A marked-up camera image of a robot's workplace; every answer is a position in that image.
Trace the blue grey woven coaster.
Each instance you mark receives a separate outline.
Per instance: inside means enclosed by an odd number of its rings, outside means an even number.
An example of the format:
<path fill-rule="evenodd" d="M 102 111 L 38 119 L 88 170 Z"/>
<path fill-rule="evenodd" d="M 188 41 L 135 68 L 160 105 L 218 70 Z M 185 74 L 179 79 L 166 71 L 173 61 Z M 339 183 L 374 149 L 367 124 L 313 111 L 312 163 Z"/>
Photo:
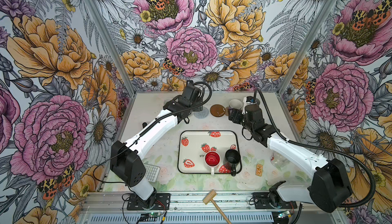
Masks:
<path fill-rule="evenodd" d="M 208 109 L 203 109 L 202 111 L 194 112 L 194 116 L 197 119 L 205 119 L 209 115 L 209 110 Z"/>

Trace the purple white mug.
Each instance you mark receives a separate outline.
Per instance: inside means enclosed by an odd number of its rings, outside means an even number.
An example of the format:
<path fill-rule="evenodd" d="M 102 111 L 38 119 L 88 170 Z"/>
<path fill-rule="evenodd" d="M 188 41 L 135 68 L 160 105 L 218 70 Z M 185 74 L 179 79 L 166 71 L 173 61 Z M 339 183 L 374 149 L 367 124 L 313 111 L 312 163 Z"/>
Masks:
<path fill-rule="evenodd" d="M 232 99 L 232 100 L 229 102 L 229 107 L 230 107 L 231 109 L 242 110 L 242 108 L 243 108 L 243 103 L 242 103 L 242 101 L 240 101 L 240 100 L 238 100 L 238 99 Z"/>

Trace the glossy brown round coaster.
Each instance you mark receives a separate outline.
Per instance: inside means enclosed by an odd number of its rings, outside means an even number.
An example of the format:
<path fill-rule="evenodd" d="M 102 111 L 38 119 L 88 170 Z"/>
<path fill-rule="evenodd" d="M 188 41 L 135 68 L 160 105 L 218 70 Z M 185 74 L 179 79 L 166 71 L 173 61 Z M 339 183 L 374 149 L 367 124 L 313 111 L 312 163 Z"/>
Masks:
<path fill-rule="evenodd" d="M 210 107 L 210 113 L 212 116 L 220 118 L 226 114 L 226 109 L 223 105 L 214 104 Z"/>

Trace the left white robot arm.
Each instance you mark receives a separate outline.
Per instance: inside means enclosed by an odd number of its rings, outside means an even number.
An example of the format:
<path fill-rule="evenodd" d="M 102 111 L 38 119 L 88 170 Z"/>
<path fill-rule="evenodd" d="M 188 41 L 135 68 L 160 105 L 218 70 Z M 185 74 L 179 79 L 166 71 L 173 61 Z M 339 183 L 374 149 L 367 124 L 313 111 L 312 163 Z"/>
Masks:
<path fill-rule="evenodd" d="M 192 112 L 201 111 L 212 97 L 213 89 L 206 82 L 188 81 L 182 94 L 166 102 L 158 115 L 140 132 L 125 142 L 111 147 L 110 170 L 133 192 L 145 208 L 157 201 L 157 190 L 150 184 L 143 164 L 148 151 L 169 130 L 184 121 L 189 123 Z"/>

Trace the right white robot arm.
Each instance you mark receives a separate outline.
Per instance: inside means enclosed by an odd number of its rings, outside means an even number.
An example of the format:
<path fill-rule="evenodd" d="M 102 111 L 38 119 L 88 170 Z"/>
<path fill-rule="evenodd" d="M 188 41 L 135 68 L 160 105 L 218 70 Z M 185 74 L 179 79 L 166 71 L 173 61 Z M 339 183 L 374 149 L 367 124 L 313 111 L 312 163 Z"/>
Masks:
<path fill-rule="evenodd" d="M 290 143 L 289 138 L 279 129 L 265 122 L 262 109 L 254 103 L 253 97 L 248 96 L 245 100 L 247 104 L 243 109 L 229 110 L 229 120 L 250 132 L 251 139 L 296 165 L 311 180 L 307 185 L 279 181 L 269 189 L 271 206 L 278 208 L 285 202 L 305 202 L 332 213 L 352 195 L 345 166 L 340 160 L 329 160 Z"/>

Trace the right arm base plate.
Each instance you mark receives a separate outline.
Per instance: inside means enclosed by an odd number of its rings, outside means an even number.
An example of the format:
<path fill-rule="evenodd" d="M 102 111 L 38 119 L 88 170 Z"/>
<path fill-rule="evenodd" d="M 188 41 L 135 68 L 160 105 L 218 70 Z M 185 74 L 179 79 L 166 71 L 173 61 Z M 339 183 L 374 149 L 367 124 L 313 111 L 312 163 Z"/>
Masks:
<path fill-rule="evenodd" d="M 253 192 L 250 202 L 253 202 L 256 209 L 297 209 L 296 202 L 285 202 L 271 192 Z"/>

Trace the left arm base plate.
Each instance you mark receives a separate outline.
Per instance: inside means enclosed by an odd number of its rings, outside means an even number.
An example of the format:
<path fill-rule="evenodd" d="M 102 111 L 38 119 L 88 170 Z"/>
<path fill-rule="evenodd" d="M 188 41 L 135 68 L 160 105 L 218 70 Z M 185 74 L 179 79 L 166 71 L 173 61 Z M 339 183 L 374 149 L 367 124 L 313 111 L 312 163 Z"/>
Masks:
<path fill-rule="evenodd" d="M 127 203 L 127 210 L 168 210 L 170 206 L 170 193 L 153 193 L 147 200 L 142 200 L 135 193 L 131 194 Z"/>

